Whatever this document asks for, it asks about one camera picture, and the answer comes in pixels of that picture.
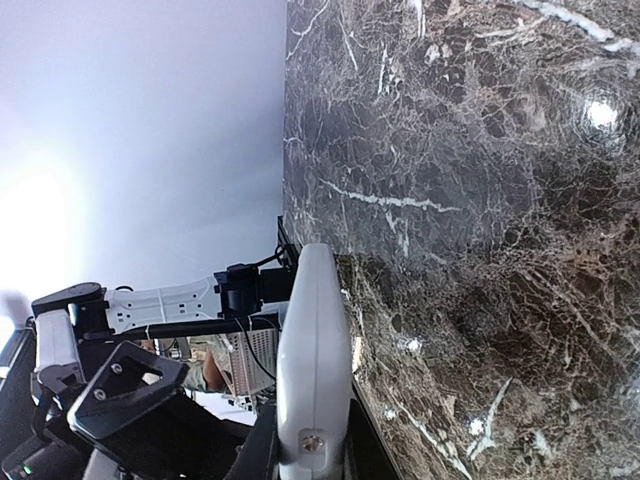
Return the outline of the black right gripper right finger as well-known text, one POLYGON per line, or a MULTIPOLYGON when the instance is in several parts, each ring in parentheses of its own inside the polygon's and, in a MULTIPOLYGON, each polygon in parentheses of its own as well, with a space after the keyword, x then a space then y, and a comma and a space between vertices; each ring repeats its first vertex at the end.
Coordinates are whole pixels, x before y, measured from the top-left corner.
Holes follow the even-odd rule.
POLYGON ((347 478, 360 480, 402 478, 356 382, 352 383, 349 410, 347 478))

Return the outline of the white red remote control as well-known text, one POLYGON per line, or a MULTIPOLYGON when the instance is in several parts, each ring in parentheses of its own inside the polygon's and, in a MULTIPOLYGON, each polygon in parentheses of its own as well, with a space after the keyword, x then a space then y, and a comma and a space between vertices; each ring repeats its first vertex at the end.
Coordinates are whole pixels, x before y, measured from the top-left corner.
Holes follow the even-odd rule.
POLYGON ((277 353, 281 479, 340 479, 352 397, 351 340, 331 248, 301 250, 277 353))

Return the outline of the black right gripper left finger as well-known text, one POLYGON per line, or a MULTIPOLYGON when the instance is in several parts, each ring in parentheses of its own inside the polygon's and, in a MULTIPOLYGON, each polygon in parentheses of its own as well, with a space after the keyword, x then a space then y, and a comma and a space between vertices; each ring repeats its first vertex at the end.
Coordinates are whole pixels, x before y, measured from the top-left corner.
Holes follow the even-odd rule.
POLYGON ((265 404, 234 463, 234 478, 277 479, 278 453, 277 408, 265 404))

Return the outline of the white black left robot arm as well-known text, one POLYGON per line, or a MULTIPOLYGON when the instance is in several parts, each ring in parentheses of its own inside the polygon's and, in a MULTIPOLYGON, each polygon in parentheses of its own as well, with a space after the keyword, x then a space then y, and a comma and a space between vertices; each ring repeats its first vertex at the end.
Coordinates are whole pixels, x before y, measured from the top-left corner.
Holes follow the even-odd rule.
POLYGON ((239 264, 146 291, 78 284, 36 300, 32 436, 1 463, 9 479, 275 479, 275 408, 252 427, 222 420, 185 391, 187 366, 142 340, 231 334, 233 352, 274 379, 253 338, 281 324, 293 268, 239 264))

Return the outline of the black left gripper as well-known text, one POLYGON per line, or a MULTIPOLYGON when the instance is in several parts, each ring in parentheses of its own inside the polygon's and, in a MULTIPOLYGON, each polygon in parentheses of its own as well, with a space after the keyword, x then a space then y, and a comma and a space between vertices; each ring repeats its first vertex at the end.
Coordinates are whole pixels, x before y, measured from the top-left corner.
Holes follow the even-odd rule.
POLYGON ((142 479, 222 479, 252 427, 182 391, 188 366, 120 343, 67 413, 70 429, 142 479))

